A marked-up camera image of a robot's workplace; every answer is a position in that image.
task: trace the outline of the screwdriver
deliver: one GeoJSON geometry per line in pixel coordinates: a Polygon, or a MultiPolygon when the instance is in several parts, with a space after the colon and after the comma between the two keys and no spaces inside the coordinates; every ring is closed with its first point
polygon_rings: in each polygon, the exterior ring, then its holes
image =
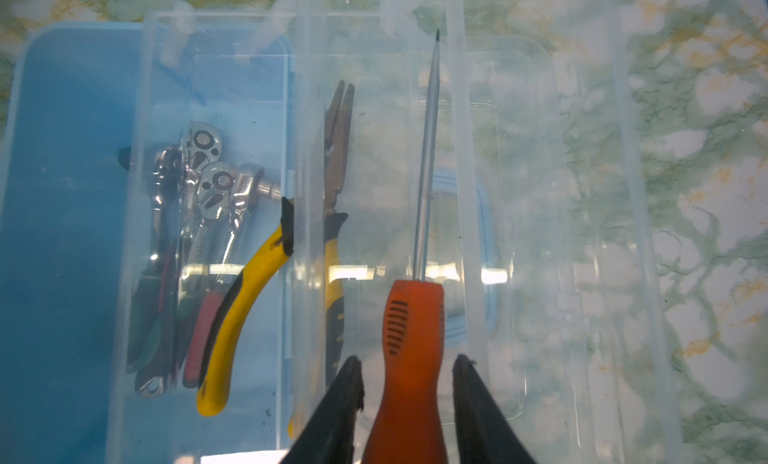
{"type": "Polygon", "coordinates": [[[364,464],[448,461],[437,408],[446,332],[444,296],[440,284],[424,280],[440,91],[439,45],[438,31],[427,86],[413,280],[396,280],[384,309],[384,396],[362,454],[364,464]]]}

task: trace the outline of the plastic storage box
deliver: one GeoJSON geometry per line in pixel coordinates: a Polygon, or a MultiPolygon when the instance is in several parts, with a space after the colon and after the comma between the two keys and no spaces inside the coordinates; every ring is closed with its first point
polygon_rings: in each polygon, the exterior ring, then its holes
{"type": "Polygon", "coordinates": [[[139,24],[29,39],[0,151],[2,461],[104,460],[139,24]]]}
{"type": "MultiPolygon", "coordinates": [[[[362,454],[382,394],[382,311],[392,281],[409,275],[428,62],[440,30],[427,275],[446,290],[438,404],[449,456],[456,461],[449,370],[464,353],[540,462],[677,462],[615,0],[281,4],[272,14],[171,13],[146,23],[109,459],[178,462],[290,446],[288,421],[301,431],[325,390],[324,300],[336,278],[346,300],[342,359],[362,360],[362,454]],[[264,70],[277,61],[285,73],[264,70]],[[349,214],[339,252],[350,272],[326,275],[322,122],[340,80],[356,86],[336,205],[349,214]],[[610,105],[594,113],[596,100],[610,105]],[[265,106],[275,113],[262,135],[263,117],[254,116],[265,106]],[[145,182],[158,146],[201,120],[229,133],[222,141],[234,153],[223,159],[258,160],[296,206],[293,258],[256,301],[230,402],[210,418],[196,415],[193,390],[178,380],[155,399],[137,396],[124,354],[131,296],[151,257],[145,182]],[[610,209],[597,205],[607,199],[610,209]]],[[[267,204],[240,263],[276,225],[267,204]]]]}

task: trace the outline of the screwdriver shaft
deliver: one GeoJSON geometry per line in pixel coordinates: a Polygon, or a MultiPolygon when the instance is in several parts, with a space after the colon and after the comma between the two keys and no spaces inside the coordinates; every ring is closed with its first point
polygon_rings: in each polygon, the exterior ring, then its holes
{"type": "Polygon", "coordinates": [[[435,168],[435,140],[437,133],[437,106],[440,94],[440,31],[432,51],[432,67],[427,85],[427,105],[424,117],[422,169],[418,179],[418,209],[416,211],[416,245],[413,250],[413,279],[424,280],[427,269],[427,242],[429,241],[429,205],[432,201],[432,173],[435,168]]]}

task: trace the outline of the red handle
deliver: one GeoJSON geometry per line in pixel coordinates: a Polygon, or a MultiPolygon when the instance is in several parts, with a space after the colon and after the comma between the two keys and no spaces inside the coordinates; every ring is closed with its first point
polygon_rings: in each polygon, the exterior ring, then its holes
{"type": "Polygon", "coordinates": [[[384,311],[384,396],[365,464],[448,461],[437,409],[446,333],[442,286],[397,280],[384,311]]]}
{"type": "Polygon", "coordinates": [[[197,323],[195,323],[189,351],[187,352],[187,363],[184,365],[184,380],[182,383],[188,389],[197,389],[203,383],[201,373],[205,346],[208,342],[211,328],[214,326],[216,313],[219,311],[223,300],[224,295],[213,290],[205,296],[203,304],[200,306],[200,312],[197,314],[197,323]]]}

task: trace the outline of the clear plastic container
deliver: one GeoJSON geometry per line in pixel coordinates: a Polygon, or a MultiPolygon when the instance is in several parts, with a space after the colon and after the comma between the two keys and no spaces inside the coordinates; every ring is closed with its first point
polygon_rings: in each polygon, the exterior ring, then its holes
{"type": "Polygon", "coordinates": [[[226,412],[198,415],[197,382],[187,375],[201,306],[214,293],[223,297],[272,234],[293,180],[290,42],[273,39],[251,57],[241,47],[262,20],[177,10],[145,22],[110,404],[112,462],[275,449],[276,430],[286,433],[278,358],[285,270],[266,285],[240,335],[226,412]],[[236,213],[241,178],[258,193],[236,213]]]}
{"type": "MultiPolygon", "coordinates": [[[[342,361],[350,355],[362,361],[366,400],[356,426],[356,455],[362,455],[382,395],[386,297],[395,279],[410,274],[428,64],[440,30],[427,275],[446,291],[438,405],[451,460],[458,461],[449,371],[463,353],[475,360],[540,462],[678,462],[680,428],[616,0],[289,1],[290,10],[283,5],[266,20],[193,14],[195,32],[178,47],[192,61],[215,62],[226,73],[206,66],[181,72],[181,85],[168,96],[180,109],[174,126],[157,110],[163,105],[154,89],[162,87],[153,82],[167,79],[155,61],[160,32],[174,16],[148,21],[139,105],[147,126],[139,126],[135,140],[145,149],[153,123],[167,141],[190,120],[218,115],[228,125],[244,119],[239,110],[258,97],[235,84],[244,76],[234,69],[257,63],[269,36],[290,42],[295,77],[286,105],[300,118],[293,126],[284,120],[293,138],[282,143],[283,160],[271,169],[283,189],[294,190],[295,251],[270,283],[274,296],[261,296],[248,321],[271,312],[273,329],[254,325],[254,344],[241,338],[238,347],[236,368],[259,375],[238,375],[243,392],[214,418],[196,416],[194,394],[179,386],[155,401],[134,397],[118,382],[112,457],[129,462],[125,457],[146,445],[129,430],[149,426],[149,414],[131,415],[131,406],[153,410],[151,426],[161,431],[152,435],[163,450],[157,455],[168,462],[288,447],[288,419],[293,416],[300,431],[325,390],[324,302],[335,278],[342,279],[345,296],[342,361]],[[222,38],[229,31],[210,27],[217,25],[253,34],[222,38]],[[321,131],[340,80],[356,86],[346,183],[336,203],[349,214],[339,237],[347,272],[326,275],[318,264],[325,252],[317,225],[324,208],[321,131]],[[200,89],[218,97],[204,96],[207,104],[199,104],[200,89]],[[267,379],[269,386],[256,388],[267,379]],[[261,409],[270,389],[274,421],[264,420],[261,409]]],[[[147,154],[138,161],[148,161],[147,154]]],[[[140,254],[149,219],[138,213],[147,206],[140,180],[136,173],[130,196],[137,212],[129,212],[121,290],[126,311],[147,258],[140,254]]],[[[270,215],[271,225],[254,233],[254,245],[274,229],[277,214],[270,215]]],[[[253,250],[244,248],[244,258],[253,250]]],[[[121,360],[118,355],[118,381],[121,360]]]]}

